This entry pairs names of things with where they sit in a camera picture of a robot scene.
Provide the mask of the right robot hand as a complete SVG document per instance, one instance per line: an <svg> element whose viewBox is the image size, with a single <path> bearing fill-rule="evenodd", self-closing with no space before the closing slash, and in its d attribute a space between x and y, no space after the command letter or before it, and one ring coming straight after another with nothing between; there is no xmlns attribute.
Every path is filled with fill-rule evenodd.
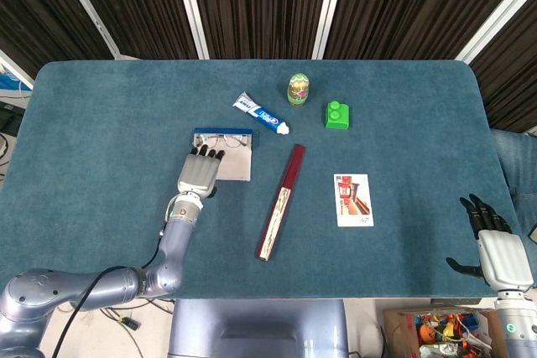
<svg viewBox="0 0 537 358"><path fill-rule="evenodd" d="M448 257L447 264L454 271L481 278L494 291L527 292L534 286L534 277L520 236L513 233L508 222L492 206L474 194L461 197L472 233L477 243L479 264L461 265Z"/></svg>

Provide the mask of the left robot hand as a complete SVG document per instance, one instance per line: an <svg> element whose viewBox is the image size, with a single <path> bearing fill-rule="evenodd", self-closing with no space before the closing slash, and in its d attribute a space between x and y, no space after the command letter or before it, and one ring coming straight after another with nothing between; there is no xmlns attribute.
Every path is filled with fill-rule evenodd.
<svg viewBox="0 0 537 358"><path fill-rule="evenodd" d="M216 194L216 177L225 155L223 149L209 149L206 144L193 147L180 172L179 193L194 193L201 200L212 198Z"/></svg>

